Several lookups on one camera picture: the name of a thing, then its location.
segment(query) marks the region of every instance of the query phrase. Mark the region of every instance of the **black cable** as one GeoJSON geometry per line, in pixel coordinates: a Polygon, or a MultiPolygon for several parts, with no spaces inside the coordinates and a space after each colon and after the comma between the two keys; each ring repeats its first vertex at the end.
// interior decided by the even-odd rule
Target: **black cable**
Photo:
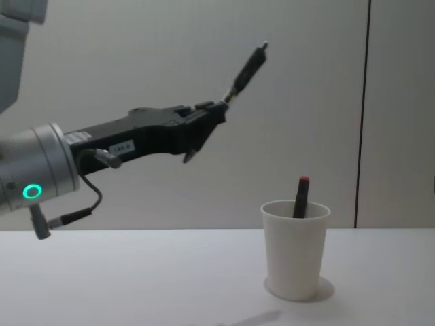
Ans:
{"type": "Polygon", "coordinates": [[[103,193],[92,182],[89,181],[89,179],[86,177],[86,175],[84,175],[84,173],[82,172],[82,169],[81,169],[81,165],[82,165],[82,159],[84,157],[86,157],[86,156],[93,157],[94,155],[95,155],[94,149],[84,149],[81,152],[79,152],[79,154],[77,155],[77,158],[75,159],[75,166],[77,167],[78,175],[82,178],[83,182],[86,185],[88,185],[88,187],[90,189],[92,189],[98,195],[97,201],[91,207],[89,207],[89,209],[91,211],[93,211],[96,207],[98,207],[98,205],[100,205],[101,201],[103,200],[103,193]]]}

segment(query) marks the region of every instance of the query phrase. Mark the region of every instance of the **black marker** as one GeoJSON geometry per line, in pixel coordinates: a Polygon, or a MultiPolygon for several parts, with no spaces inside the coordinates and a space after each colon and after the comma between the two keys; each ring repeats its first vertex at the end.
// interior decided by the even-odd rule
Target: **black marker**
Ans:
{"type": "Polygon", "coordinates": [[[308,188],[310,186],[310,178],[307,176],[301,176],[299,178],[298,194],[294,202],[293,218],[303,219],[305,218],[305,210],[307,209],[308,201],[308,188]]]}

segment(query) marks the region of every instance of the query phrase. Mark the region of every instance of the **label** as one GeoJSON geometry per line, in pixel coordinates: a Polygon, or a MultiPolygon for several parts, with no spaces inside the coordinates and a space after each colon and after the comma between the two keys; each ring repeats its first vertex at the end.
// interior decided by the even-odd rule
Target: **label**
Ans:
{"type": "Polygon", "coordinates": [[[135,150],[135,144],[132,140],[124,141],[109,147],[109,152],[113,155],[122,155],[135,150]]]}
{"type": "Polygon", "coordinates": [[[82,141],[87,141],[89,138],[92,138],[92,136],[88,134],[86,131],[80,131],[80,132],[74,131],[65,135],[65,140],[67,141],[68,145],[80,143],[82,141]]]}

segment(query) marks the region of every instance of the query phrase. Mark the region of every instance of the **white wall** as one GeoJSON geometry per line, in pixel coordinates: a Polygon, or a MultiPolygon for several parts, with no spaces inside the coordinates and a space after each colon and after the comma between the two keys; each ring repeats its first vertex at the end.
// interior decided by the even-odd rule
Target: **white wall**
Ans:
{"type": "MultiPolygon", "coordinates": [[[[0,134],[57,122],[67,132],[129,109],[217,100],[251,51],[269,60],[188,165],[157,155],[91,176],[105,199],[77,229],[256,228],[259,206],[310,199],[351,227],[366,32],[365,0],[55,0],[32,26],[18,102],[0,134]]],[[[91,191],[43,204],[48,217],[91,191]]],[[[28,214],[0,229],[28,229],[28,214]]]]}
{"type": "Polygon", "coordinates": [[[435,227],[434,14],[372,3],[358,227],[435,227]]]}

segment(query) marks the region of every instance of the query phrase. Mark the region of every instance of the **white paper cup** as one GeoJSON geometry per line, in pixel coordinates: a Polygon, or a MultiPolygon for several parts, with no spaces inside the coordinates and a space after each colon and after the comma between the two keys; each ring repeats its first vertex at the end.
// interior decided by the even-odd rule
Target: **white paper cup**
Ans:
{"type": "Polygon", "coordinates": [[[309,202],[304,219],[294,219],[294,200],[261,206],[266,240],[268,290],[281,299],[307,301],[319,286],[328,207],[309,202]]]}

